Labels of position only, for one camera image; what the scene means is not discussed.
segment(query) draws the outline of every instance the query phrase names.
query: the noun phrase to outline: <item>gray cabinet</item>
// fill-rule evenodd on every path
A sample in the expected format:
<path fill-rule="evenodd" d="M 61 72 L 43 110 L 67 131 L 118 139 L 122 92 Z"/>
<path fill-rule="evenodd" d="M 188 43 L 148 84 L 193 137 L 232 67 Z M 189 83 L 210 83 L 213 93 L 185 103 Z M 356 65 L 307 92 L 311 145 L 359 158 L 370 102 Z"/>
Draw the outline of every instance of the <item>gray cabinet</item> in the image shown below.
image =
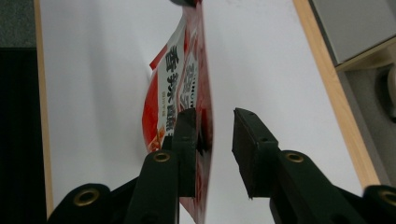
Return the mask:
<path fill-rule="evenodd" d="M 395 0 L 311 0 L 335 65 L 396 36 Z"/>

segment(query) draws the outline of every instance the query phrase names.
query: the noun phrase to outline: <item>red packaging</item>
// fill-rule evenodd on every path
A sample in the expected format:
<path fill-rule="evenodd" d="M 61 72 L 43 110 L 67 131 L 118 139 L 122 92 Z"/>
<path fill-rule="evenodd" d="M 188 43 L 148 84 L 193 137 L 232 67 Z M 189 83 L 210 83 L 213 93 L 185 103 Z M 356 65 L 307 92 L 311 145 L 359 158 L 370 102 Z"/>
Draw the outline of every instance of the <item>red packaging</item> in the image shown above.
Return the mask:
<path fill-rule="evenodd" d="M 142 118 L 148 152 L 159 150 L 164 137 L 173 135 L 177 113 L 195 107 L 205 148 L 196 153 L 196 197 L 180 202 L 196 223 L 204 223 L 213 128 L 201 3 L 183 7 L 177 29 L 150 66 L 153 75 Z"/>

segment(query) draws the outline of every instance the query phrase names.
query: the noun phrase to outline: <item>white table surface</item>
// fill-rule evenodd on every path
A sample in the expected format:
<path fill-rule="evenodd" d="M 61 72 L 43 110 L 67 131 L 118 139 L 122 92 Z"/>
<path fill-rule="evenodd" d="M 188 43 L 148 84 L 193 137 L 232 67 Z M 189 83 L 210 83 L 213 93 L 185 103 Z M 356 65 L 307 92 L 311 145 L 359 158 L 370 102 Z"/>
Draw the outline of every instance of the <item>white table surface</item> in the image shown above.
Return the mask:
<path fill-rule="evenodd" d="M 167 0 L 41 0 L 55 205 L 79 185 L 114 189 L 139 174 L 149 63 L 180 16 Z M 273 223 L 267 199 L 248 199 L 231 152 L 236 107 L 361 194 L 292 2 L 206 0 L 204 18 L 214 112 L 206 223 Z M 180 223 L 192 223 L 184 211 Z"/>

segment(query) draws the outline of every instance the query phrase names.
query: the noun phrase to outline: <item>wooden edge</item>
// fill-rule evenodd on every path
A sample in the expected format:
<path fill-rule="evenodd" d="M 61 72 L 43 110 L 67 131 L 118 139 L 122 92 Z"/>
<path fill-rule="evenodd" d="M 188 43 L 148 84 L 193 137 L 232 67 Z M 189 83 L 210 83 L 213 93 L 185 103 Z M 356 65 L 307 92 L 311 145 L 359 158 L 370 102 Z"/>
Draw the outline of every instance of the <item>wooden edge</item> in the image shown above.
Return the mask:
<path fill-rule="evenodd" d="M 293 0 L 326 92 L 363 188 L 380 184 L 308 0 Z"/>
<path fill-rule="evenodd" d="M 344 62 L 335 67 L 336 71 L 350 71 L 367 67 L 378 67 L 392 63 L 391 55 L 388 54 L 388 48 L 396 45 L 396 36 L 385 41 L 382 44 L 368 49 L 362 54 Z"/>
<path fill-rule="evenodd" d="M 41 132 L 43 141 L 43 161 L 44 161 L 44 175 L 46 185 L 46 205 L 47 217 L 53 211 L 53 197 L 52 197 L 52 178 L 50 166 L 50 132 L 48 122 L 47 110 L 47 89 L 46 76 L 44 67 L 44 51 L 43 51 L 43 35 L 41 30 L 41 11 L 40 0 L 34 0 L 35 4 L 35 36 L 37 48 L 37 65 L 38 65 L 38 88 L 40 92 L 40 113 L 41 113 Z"/>

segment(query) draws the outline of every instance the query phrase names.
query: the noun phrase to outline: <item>snack bag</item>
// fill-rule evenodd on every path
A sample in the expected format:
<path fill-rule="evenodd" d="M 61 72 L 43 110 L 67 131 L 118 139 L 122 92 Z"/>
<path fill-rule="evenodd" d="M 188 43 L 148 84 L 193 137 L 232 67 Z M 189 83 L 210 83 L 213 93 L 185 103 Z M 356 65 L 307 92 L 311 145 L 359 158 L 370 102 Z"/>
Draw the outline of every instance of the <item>snack bag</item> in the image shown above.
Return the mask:
<path fill-rule="evenodd" d="M 195 198 L 180 202 L 196 223 L 204 223 L 213 129 L 200 2 L 196 8 L 183 7 L 177 29 L 150 67 L 153 75 L 142 118 L 148 152 L 161 149 L 165 136 L 173 135 L 180 111 L 195 108 L 204 149 L 196 152 Z"/>

